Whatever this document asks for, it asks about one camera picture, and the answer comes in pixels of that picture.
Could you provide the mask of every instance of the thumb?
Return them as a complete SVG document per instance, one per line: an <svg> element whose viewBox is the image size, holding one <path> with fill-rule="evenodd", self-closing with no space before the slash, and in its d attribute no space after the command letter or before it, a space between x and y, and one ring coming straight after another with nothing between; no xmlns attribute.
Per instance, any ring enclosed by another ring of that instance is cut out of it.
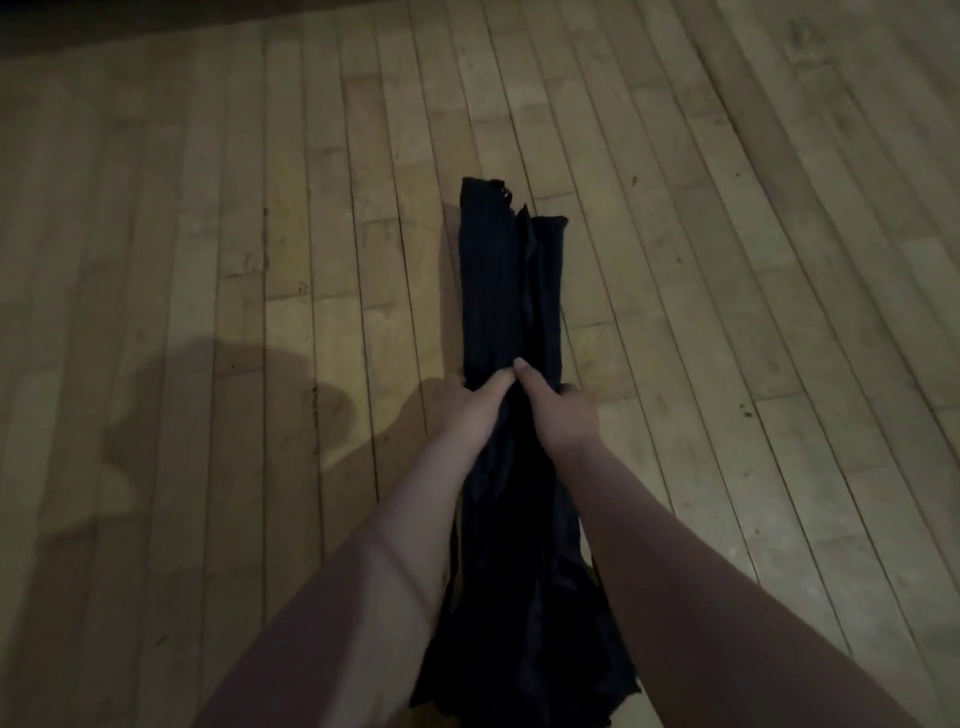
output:
<svg viewBox="0 0 960 728"><path fill-rule="evenodd" d="M543 375L519 356L514 359L514 372L516 372L516 378L520 380L527 397L533 404L537 404L554 394Z"/></svg>
<svg viewBox="0 0 960 728"><path fill-rule="evenodd" d="M499 406L507 394L507 390L510 389L515 381L516 375L514 375L514 370L509 368L501 369L498 372L494 372L493 376L487 379L484 385L477 391L483 395L484 399L490 399Z"/></svg>

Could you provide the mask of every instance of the right hand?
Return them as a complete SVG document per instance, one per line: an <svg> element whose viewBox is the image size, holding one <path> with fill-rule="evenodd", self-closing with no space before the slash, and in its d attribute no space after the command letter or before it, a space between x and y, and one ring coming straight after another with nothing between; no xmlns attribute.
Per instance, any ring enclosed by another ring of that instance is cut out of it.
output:
<svg viewBox="0 0 960 728"><path fill-rule="evenodd" d="M557 394L540 372L519 357L514 360L514 372L533 405L540 444L552 459L600 442L600 418L590 397L571 384L562 384Z"/></svg>

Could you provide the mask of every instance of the fabric fold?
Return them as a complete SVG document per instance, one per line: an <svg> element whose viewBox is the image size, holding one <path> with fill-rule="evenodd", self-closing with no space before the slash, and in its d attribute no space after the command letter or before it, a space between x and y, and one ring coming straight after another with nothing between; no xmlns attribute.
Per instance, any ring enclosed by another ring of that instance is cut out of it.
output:
<svg viewBox="0 0 960 728"><path fill-rule="evenodd" d="M561 381L566 219L514 214L501 181L465 178L460 276L469 389L517 356ZM411 704L466 728L608 725L636 677L601 586L580 552L573 503L515 385L464 485L460 558Z"/></svg>

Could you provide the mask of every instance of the wooden floor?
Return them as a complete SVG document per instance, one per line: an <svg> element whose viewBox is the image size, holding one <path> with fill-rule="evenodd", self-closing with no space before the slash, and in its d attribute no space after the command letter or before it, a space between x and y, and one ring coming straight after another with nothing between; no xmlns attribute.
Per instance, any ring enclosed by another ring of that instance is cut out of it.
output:
<svg viewBox="0 0 960 728"><path fill-rule="evenodd" d="M611 447L960 726L958 37L955 0L391 0L0 61L0 722L185 726L370 512L457 367L471 175L569 218Z"/></svg>

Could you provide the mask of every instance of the left hand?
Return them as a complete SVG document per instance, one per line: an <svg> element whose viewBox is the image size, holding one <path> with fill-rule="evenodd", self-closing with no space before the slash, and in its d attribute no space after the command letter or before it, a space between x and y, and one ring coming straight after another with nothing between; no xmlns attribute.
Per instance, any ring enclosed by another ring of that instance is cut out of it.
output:
<svg viewBox="0 0 960 728"><path fill-rule="evenodd" d="M447 377L435 399L434 431L456 439L476 457L490 439L500 403L515 380L513 369L501 369L476 392L470 392L458 377Z"/></svg>

